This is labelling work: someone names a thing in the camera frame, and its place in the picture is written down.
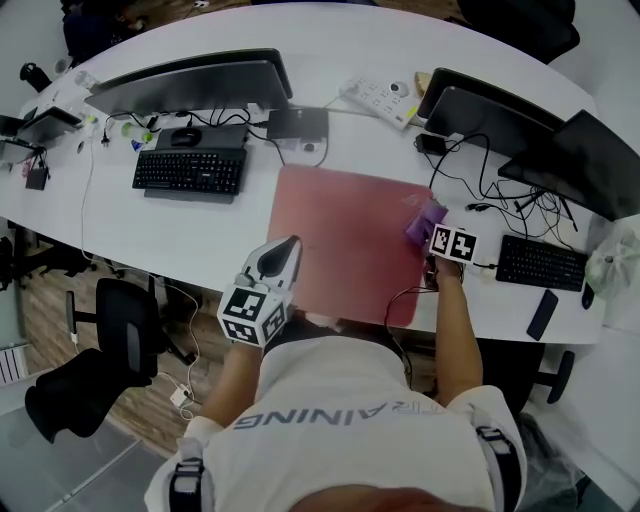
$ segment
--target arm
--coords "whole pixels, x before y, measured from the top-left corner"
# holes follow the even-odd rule
[[[436,257],[436,267],[436,376],[440,402],[447,406],[464,391],[482,386],[482,358],[471,328],[458,264]]]
[[[224,359],[220,378],[199,415],[223,428],[237,420],[254,403],[261,362],[261,348],[234,343]]]

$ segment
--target bottle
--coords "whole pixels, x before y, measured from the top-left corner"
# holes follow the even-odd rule
[[[98,82],[98,80],[96,80],[96,78],[91,74],[91,73],[87,73],[86,71],[78,71],[76,73],[76,76],[73,78],[73,81],[75,82],[76,85],[79,85],[80,87],[84,87],[87,91],[91,91],[91,88],[94,85],[98,85],[100,82]]]

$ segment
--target desk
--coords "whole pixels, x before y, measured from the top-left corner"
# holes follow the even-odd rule
[[[280,4],[198,16],[126,41],[79,69],[102,81],[195,54],[252,47],[280,50],[296,105],[326,105],[354,75],[411,84],[415,71],[446,66],[501,86],[564,119],[580,109],[596,113],[593,99],[582,89],[498,41],[432,18],[366,6]],[[73,83],[73,75],[72,71],[57,80],[23,111],[54,103],[72,113],[84,108],[87,92]],[[399,133],[378,119],[354,115],[354,108],[342,100],[332,110],[331,147],[324,167],[428,183],[431,168],[413,148],[418,127]],[[238,264],[266,239],[281,166],[274,148],[250,140],[244,190],[228,206],[145,199],[131,188],[137,156],[129,142],[115,137],[103,148],[100,138],[96,133],[80,154],[76,148],[82,140],[89,142],[86,133],[67,136],[51,150],[53,177],[44,192],[25,190],[19,172],[0,175],[0,215],[81,246],[80,211],[93,161],[84,216],[85,250],[173,279],[223,289]],[[463,147],[447,157],[443,169],[477,184],[482,156],[480,148]],[[299,157],[285,152],[290,163],[298,163]],[[490,156],[486,183],[496,178],[497,167],[505,161],[500,155]],[[526,191],[528,187],[516,183],[503,189],[505,194]],[[449,223],[480,236],[480,259],[497,261],[500,238],[507,232],[502,217],[491,211],[465,212],[464,206],[472,201],[458,182],[439,176],[434,192],[450,208]],[[572,212],[584,237],[591,214],[577,206]],[[540,232],[542,222],[532,219],[531,232]],[[580,248],[584,239],[574,243]],[[475,269],[467,272],[464,286],[478,337],[531,341],[525,330],[542,289],[497,283]],[[560,303],[543,341],[597,342],[604,304],[596,300],[585,312],[580,294],[557,295]],[[435,294],[422,296],[410,327],[434,331],[436,307]]]

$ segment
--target black keyboard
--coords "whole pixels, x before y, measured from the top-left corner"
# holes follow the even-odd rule
[[[244,149],[161,149],[142,151],[133,188],[238,195]]]
[[[496,279],[579,292],[582,290],[586,254],[555,245],[505,235]]]

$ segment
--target strap buckle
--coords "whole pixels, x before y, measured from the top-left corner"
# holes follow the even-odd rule
[[[476,433],[498,455],[509,455],[511,453],[511,443],[499,429],[482,426],[476,428]]]
[[[204,463],[200,458],[178,462],[169,486],[169,507],[179,510],[201,510],[202,475]]]

